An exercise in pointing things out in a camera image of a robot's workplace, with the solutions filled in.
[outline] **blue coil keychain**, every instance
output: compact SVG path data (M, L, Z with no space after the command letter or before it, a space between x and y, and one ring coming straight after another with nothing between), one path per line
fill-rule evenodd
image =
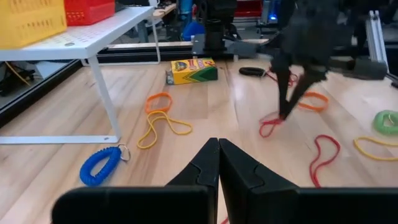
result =
M123 158L122 154L124 151L128 152L129 157ZM95 165L105 158L109 158L104 167L94 176L91 175L91 171ZM118 166L119 161L129 161L131 158L130 150L123 144L118 146L111 146L104 148L94 153L80 168L80 179L87 186L98 186L112 173L113 170Z

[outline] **black object on floor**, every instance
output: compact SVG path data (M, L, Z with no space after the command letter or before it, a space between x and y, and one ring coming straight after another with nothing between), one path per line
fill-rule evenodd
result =
M266 71L264 69L255 68L255 67L241 67L239 69L239 73L242 75L260 77L260 78L266 75Z

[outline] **black base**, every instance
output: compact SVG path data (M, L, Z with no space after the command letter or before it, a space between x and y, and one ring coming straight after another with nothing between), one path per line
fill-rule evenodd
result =
M233 58L233 42L225 40L225 50L205 51L205 35L197 34L193 38L192 56L196 57L213 57L213 58Z

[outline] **orange rubber band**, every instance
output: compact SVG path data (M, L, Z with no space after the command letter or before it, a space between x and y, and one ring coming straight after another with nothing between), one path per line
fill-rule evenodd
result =
M308 92L304 93L303 98L304 97L318 98L319 100L324 101L325 105L323 105L323 106L311 106L311 105L308 105L306 103L300 103L300 102L297 103L297 105L301 106L302 108L305 108L305 109L308 109L308 110L312 110L312 111L315 111L315 112L321 112L321 111L323 111L324 109L326 109L328 107L329 99L325 95L322 95L322 94L316 93L316 92L312 92L312 91L308 91Z
M156 109L151 110L150 109L150 102L152 100L154 100L156 98L159 98L159 97L162 97L162 96L165 96L165 97L167 97L170 100L169 105L166 106L166 107L163 107L163 108L156 108ZM154 111L163 111L164 113L167 113L169 111L170 107L172 106L172 103L173 103L172 96L170 96L170 94L167 93L167 92L162 92L162 93L158 93L158 94L152 95L152 96L148 97L147 101L145 102L145 113L150 114L150 113L152 113Z

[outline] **white table leg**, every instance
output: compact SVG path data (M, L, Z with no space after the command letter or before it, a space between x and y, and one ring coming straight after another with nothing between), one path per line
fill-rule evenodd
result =
M121 130L116 117L116 112L109 96L104 77L102 76L98 59L94 56L88 59L98 90L104 102L106 112L114 129L114 136L13 136L0 137L0 144L92 144L92 143L117 143L121 137Z
M98 63L97 57L93 56L89 58L88 63L90 64L91 69L93 70L95 80L97 81L98 91L104 102L106 112L108 114L109 120L111 121L111 126L114 129L116 137L120 139L122 133L118 124L118 118L116 117L116 112L114 110L111 97L109 96L108 89L106 88L105 80L104 77L102 76L100 64Z

